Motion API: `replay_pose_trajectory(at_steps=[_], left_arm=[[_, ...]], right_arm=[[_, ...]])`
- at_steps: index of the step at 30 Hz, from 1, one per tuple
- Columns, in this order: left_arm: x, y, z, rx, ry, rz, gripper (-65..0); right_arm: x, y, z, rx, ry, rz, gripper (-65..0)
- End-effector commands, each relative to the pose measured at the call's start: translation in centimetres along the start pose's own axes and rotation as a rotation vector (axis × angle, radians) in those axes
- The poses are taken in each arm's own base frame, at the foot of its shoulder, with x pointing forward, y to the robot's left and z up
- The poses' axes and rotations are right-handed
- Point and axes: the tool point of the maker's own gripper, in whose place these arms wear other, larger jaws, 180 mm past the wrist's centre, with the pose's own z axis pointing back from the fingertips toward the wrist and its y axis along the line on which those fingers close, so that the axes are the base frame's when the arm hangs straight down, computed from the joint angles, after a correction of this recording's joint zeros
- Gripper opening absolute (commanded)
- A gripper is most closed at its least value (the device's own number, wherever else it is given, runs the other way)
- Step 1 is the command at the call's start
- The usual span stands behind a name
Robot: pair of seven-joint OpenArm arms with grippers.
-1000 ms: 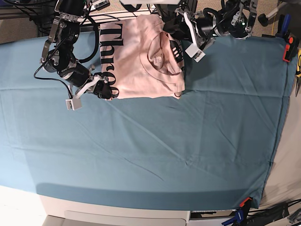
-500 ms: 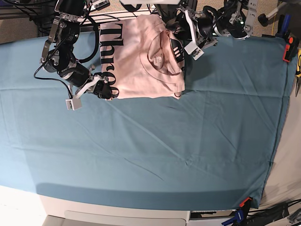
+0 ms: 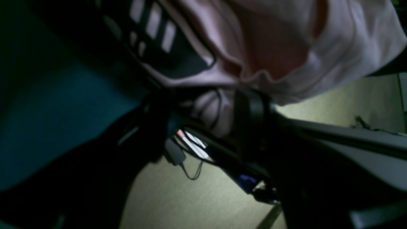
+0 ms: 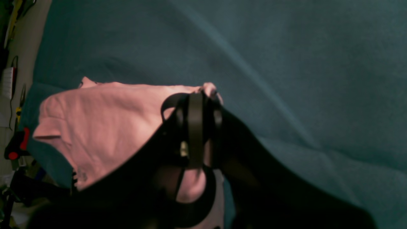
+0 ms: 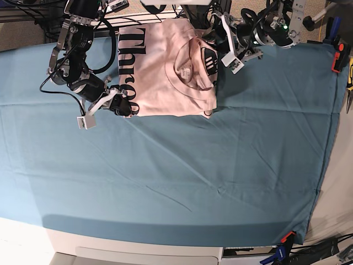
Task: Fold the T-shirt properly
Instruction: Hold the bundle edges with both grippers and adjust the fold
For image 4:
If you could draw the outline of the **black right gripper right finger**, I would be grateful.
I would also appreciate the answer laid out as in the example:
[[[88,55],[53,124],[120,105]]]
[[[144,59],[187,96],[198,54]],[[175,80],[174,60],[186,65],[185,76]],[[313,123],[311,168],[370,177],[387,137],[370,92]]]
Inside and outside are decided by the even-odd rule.
[[[233,229],[376,229],[372,216],[282,165],[242,121],[219,104],[211,112],[215,164],[231,187]]]

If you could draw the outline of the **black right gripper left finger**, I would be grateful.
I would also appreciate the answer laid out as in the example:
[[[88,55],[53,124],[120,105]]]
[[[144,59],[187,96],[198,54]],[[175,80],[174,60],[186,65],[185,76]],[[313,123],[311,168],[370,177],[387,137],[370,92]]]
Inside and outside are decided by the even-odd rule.
[[[146,144],[89,188],[42,207],[30,229],[176,229],[205,220],[205,95],[178,93]]]

